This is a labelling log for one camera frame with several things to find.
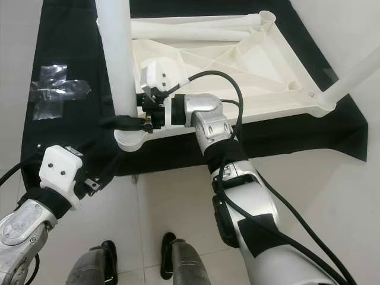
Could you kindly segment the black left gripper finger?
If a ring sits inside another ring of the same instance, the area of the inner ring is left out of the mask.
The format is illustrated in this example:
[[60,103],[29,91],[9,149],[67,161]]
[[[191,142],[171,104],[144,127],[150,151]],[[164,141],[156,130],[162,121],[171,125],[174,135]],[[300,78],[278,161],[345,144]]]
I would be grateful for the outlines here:
[[92,177],[92,185],[108,185],[109,182],[116,176],[118,170],[118,155],[112,157],[100,171],[94,173]]

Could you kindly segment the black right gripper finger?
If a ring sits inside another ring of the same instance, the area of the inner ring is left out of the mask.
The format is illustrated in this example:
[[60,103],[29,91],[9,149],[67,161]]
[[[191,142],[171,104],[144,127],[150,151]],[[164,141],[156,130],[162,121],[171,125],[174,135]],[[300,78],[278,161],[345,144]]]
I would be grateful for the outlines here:
[[120,131],[152,131],[152,123],[142,117],[112,116],[100,121],[100,127]]

